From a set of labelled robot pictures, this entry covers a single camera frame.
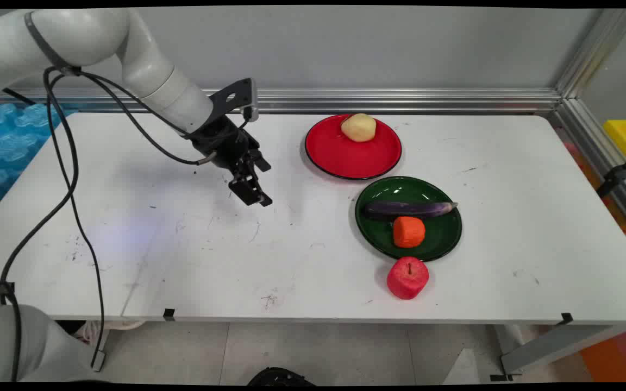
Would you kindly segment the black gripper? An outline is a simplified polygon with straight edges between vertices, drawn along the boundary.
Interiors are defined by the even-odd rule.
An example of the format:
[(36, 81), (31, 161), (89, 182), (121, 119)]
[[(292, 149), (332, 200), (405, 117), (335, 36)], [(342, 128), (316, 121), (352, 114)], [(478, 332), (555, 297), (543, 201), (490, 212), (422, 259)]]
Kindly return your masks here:
[(205, 157), (211, 157), (211, 163), (233, 174), (229, 190), (246, 206), (259, 204), (268, 207), (272, 199), (259, 185), (256, 168), (262, 172), (271, 170), (271, 165), (259, 150), (259, 143), (246, 130), (250, 122), (236, 126), (228, 116), (201, 127), (189, 134), (194, 149)]

